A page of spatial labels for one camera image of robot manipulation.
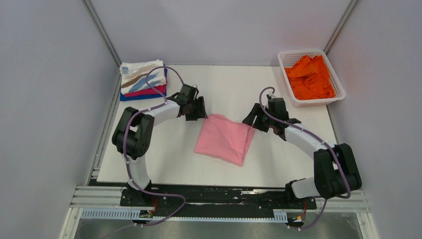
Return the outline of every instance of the red cloth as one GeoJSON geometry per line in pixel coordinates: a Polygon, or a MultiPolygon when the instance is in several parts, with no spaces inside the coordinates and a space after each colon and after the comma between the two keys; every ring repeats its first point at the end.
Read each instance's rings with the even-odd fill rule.
{"type": "MultiPolygon", "coordinates": [[[[167,87],[167,84],[162,85],[162,86],[156,86],[155,88],[161,93],[166,93],[166,87],[167,87]]],[[[155,94],[157,94],[157,92],[155,90],[149,88],[149,89],[145,89],[145,90],[141,90],[141,91],[127,93],[124,96],[125,97],[134,97],[134,96],[155,95],[155,94]]]]}

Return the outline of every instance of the folded clothes stack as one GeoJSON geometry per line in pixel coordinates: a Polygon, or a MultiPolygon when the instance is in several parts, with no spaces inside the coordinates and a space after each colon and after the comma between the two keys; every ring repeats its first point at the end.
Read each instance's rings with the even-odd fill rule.
{"type": "MultiPolygon", "coordinates": [[[[141,63],[122,63],[120,101],[134,101],[161,97],[155,90],[149,88],[145,77],[155,67],[164,66],[163,61],[141,63]]],[[[148,83],[158,91],[167,95],[167,70],[157,69],[148,77],[148,83]]]]}

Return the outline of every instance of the red wire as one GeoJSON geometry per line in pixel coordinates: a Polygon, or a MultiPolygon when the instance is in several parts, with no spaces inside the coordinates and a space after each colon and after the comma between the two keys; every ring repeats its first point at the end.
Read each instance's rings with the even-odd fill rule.
{"type": "Polygon", "coordinates": [[[153,211],[153,213],[155,213],[157,211],[157,204],[158,204],[158,200],[157,200],[157,198],[155,198],[155,200],[154,200],[154,211],[153,211]]]}

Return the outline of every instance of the metal floor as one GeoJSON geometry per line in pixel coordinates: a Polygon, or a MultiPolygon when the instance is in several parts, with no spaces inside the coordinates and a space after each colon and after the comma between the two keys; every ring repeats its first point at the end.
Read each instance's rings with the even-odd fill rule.
{"type": "MultiPolygon", "coordinates": [[[[307,213],[307,224],[316,217],[307,213]]],[[[131,224],[126,220],[81,220],[75,239],[100,239],[119,227],[131,224]]],[[[362,239],[355,213],[324,213],[318,225],[296,232],[277,223],[209,223],[164,222],[150,228],[128,228],[107,239],[362,239]]]]}

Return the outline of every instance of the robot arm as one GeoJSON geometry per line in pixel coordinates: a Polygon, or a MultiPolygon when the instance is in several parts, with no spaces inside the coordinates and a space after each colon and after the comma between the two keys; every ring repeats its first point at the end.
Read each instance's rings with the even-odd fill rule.
{"type": "MultiPolygon", "coordinates": [[[[132,178],[143,189],[150,179],[146,170],[145,153],[149,148],[153,127],[169,119],[185,116],[186,121],[207,118],[204,98],[197,97],[198,89],[184,84],[180,92],[167,98],[167,103],[157,109],[137,115],[131,123],[136,131],[129,130],[126,140],[126,154],[131,158],[129,163],[132,178]]],[[[111,138],[118,152],[123,154],[124,132],[129,119],[139,110],[127,107],[111,138]]]]}
{"type": "MultiPolygon", "coordinates": [[[[260,131],[268,132],[273,129],[274,134],[284,141],[300,148],[314,160],[314,177],[294,180],[286,184],[292,200],[306,197],[323,197],[329,199],[347,192],[338,168],[333,164],[332,154],[328,148],[315,137],[304,131],[305,126],[297,119],[290,119],[283,98],[267,95],[268,105],[265,110],[273,117],[293,124],[287,125],[269,118],[256,103],[242,123],[250,125],[260,131]]],[[[359,171],[353,156],[353,151],[347,144],[335,145],[326,142],[335,152],[343,169],[350,190],[357,190],[362,186],[359,171]]]]}

